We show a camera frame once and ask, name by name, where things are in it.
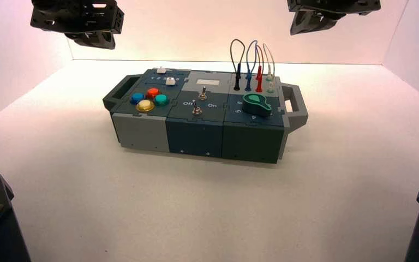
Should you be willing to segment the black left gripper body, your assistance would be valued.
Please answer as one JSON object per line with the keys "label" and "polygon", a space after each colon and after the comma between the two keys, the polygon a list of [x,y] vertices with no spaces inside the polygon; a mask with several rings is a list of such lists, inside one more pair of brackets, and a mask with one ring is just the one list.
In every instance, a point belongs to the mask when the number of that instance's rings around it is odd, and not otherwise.
{"label": "black left gripper body", "polygon": [[116,1],[32,1],[30,26],[65,34],[122,31],[124,12]]}

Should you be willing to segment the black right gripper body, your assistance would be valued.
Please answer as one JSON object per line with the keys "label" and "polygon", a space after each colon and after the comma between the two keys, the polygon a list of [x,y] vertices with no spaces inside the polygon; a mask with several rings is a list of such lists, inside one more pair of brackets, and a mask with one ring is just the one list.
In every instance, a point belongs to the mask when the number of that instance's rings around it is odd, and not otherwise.
{"label": "black right gripper body", "polygon": [[358,0],[292,0],[287,1],[290,11],[317,11],[319,13],[333,14],[359,14],[367,15],[381,9],[381,1]]}

